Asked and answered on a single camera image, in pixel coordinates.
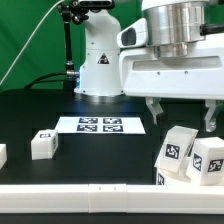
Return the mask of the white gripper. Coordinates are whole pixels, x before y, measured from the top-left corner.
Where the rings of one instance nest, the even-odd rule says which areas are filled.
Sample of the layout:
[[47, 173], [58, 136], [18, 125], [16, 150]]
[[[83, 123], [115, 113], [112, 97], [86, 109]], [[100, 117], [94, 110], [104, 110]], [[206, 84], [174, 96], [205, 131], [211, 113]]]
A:
[[124, 93], [147, 97], [155, 125], [167, 121], [160, 98], [211, 99], [205, 101], [205, 129], [216, 129], [218, 100], [224, 100], [224, 33], [190, 43], [186, 57], [157, 59], [151, 47], [124, 50], [119, 69]]

